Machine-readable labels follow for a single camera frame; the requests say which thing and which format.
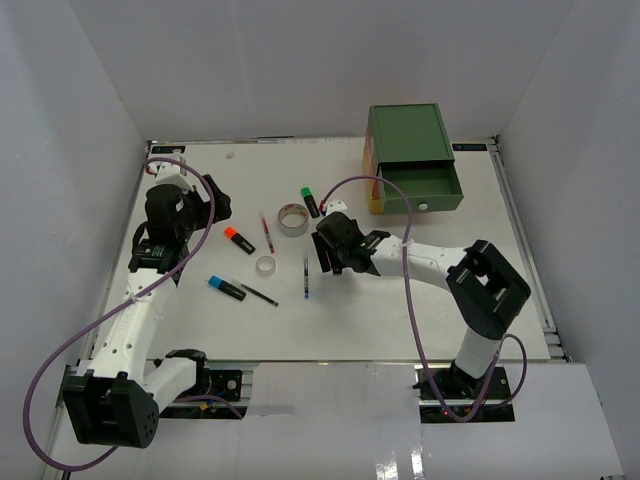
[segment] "white table surface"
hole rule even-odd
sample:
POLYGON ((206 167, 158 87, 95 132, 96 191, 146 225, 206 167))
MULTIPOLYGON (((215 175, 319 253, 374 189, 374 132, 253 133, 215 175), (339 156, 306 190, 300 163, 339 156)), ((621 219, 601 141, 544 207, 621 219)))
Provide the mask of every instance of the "white table surface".
MULTIPOLYGON (((216 360, 418 360, 401 279, 346 270, 342 277, 322 274, 310 240, 315 221, 308 234, 294 239, 282 235, 276 226, 280 207, 304 203, 302 186, 309 186, 319 203, 339 180, 361 173, 363 142, 363 138, 350 138, 187 146, 183 156, 201 173, 210 173, 231 197, 233 215, 214 225, 202 250, 185 269, 152 342, 150 358, 163 357, 173 349, 195 348, 216 360), (258 217, 260 209, 267 215, 276 250, 277 271, 268 278, 255 272, 257 258, 269 253, 258 217), (222 232, 229 225, 255 245, 253 255, 224 237, 222 232), (305 247, 310 264, 308 300, 303 296, 305 247), (239 279, 276 299, 280 306, 274 308, 250 294, 240 303, 210 288, 206 281, 211 275, 239 279)), ((412 237, 417 242, 450 247, 470 246, 478 238, 489 240, 527 278, 489 153, 457 152, 456 170, 464 200, 453 212, 416 215, 412 237)), ((153 185, 153 178, 145 175, 108 308, 121 301, 126 289, 131 238, 146 219, 145 192, 153 185)), ((336 197, 347 203, 349 215, 358 220, 365 234, 382 229, 401 236, 406 217, 370 215, 362 181, 343 186, 336 197)), ((199 238, 196 233, 191 245, 199 238)), ((412 289, 428 358, 453 359, 466 329, 453 298, 449 292, 418 282, 412 281, 412 289)), ((109 325, 101 329, 98 342, 109 325)), ((529 358, 549 358, 531 299, 510 331, 524 341, 529 358)), ((502 358, 520 358, 512 342, 505 344, 502 358)))

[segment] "blue pen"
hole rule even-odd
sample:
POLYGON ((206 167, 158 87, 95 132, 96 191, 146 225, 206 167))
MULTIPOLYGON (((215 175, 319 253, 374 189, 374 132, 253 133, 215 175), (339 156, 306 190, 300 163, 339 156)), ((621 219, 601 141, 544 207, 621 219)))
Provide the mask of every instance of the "blue pen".
POLYGON ((304 298, 309 298, 309 254, 304 252, 304 298))

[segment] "white wall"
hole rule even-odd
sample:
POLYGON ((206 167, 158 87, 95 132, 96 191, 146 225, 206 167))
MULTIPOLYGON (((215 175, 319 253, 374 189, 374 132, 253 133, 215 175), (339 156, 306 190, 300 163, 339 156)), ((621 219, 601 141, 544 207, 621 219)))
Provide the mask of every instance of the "white wall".
MULTIPOLYGON (((143 158, 66 0, 2 0, 2 478, 35 478, 41 468, 22 434, 24 394, 49 353, 96 318, 143 158)), ((64 363, 77 354, 60 359, 36 392, 32 420, 45 446, 64 363)))
POLYGON ((501 132, 573 0, 71 0, 145 139, 362 135, 437 101, 501 132))
POLYGON ((504 133, 560 335, 640 478, 640 4, 579 0, 504 133))

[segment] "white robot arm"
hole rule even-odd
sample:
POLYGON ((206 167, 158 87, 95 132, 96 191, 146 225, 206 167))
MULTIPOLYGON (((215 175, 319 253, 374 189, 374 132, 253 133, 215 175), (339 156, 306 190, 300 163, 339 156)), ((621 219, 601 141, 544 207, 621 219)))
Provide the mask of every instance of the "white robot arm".
MULTIPOLYGON (((346 210, 340 200, 329 203, 312 235, 322 270, 336 274, 350 267, 377 276, 403 276, 402 240, 376 230, 365 236, 357 222, 345 215, 346 210)), ((449 291, 460 308, 468 328, 449 369, 449 380, 454 389, 473 395, 531 290, 484 240, 468 248, 409 242, 407 260, 411 279, 449 291)))
MULTIPOLYGON (((174 160, 184 161, 181 157, 174 160)), ((204 228, 211 203, 204 202, 177 165, 151 164, 156 186, 147 192, 147 222, 133 238, 125 300, 134 303, 113 321, 84 375, 68 377, 62 396, 80 443, 144 448, 156 433, 158 416, 181 393, 206 393, 206 355, 196 350, 167 354, 144 375, 151 340, 181 272, 144 297, 136 296, 186 255, 193 232, 204 228)), ((205 180, 215 200, 214 222, 231 216, 231 201, 210 176, 205 180)))

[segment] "blue marker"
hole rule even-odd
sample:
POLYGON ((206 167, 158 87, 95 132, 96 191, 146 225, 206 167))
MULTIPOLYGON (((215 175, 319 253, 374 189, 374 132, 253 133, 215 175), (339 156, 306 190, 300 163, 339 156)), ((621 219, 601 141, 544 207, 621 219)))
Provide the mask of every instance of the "blue marker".
POLYGON ((221 278, 218 278, 216 276, 213 276, 209 279, 209 285, 211 285, 213 288, 220 290, 221 292, 226 293, 227 295, 235 298, 236 300, 242 301, 244 300, 244 297, 247 296, 247 294, 242 290, 240 290, 239 288, 234 287, 230 283, 227 283, 221 278))
POLYGON ((304 252, 304 298, 309 298, 309 254, 304 252))

